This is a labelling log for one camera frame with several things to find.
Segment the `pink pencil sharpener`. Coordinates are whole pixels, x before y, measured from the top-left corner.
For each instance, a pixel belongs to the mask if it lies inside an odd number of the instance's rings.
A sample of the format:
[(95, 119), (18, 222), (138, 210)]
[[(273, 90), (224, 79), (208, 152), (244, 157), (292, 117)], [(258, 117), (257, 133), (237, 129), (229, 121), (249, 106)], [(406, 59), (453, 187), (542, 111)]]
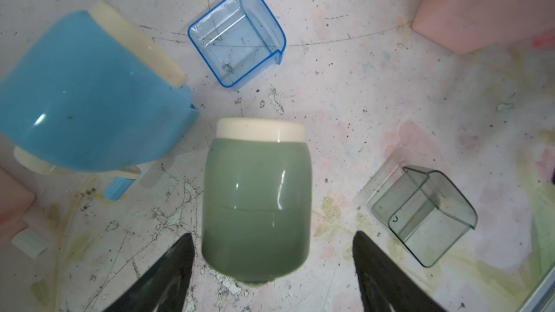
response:
[(421, 0), (412, 28), (463, 55), (554, 29), (554, 0)]
[(36, 195), (1, 169), (1, 247), (12, 244), (35, 260), (49, 248), (48, 241), (24, 220)]

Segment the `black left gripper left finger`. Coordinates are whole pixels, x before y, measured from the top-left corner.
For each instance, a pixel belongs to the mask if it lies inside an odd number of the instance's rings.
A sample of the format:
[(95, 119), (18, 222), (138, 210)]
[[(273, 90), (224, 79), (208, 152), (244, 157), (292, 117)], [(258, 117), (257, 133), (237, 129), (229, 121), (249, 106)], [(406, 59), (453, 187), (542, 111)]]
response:
[(182, 311), (194, 260), (193, 237), (186, 233), (106, 310)]

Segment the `grey-green transparent tray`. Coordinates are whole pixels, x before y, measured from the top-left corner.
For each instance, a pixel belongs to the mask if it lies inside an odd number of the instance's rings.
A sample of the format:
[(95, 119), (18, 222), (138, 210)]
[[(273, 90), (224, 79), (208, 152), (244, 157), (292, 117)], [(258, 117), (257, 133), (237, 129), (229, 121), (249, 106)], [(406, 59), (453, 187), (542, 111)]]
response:
[(425, 268), (478, 225), (473, 205), (437, 169), (383, 165), (361, 196), (368, 212)]

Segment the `pink transparent tray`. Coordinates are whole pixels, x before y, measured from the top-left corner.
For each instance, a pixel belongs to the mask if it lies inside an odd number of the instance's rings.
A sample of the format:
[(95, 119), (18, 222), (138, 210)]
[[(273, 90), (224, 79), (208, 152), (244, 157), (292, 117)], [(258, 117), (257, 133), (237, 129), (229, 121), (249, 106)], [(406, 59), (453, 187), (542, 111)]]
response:
[(555, 45), (555, 31), (551, 29), (546, 31), (545, 33), (536, 36), (533, 40), (531, 45), (535, 49), (545, 50), (545, 51), (552, 51), (554, 50)]

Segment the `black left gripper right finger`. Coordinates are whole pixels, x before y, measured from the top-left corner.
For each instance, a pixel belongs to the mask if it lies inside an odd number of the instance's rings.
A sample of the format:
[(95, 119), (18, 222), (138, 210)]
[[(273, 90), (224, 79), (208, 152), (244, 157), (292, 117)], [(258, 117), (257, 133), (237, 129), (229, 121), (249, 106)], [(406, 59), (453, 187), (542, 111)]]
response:
[(356, 232), (352, 250), (365, 311), (444, 310), (364, 232)]

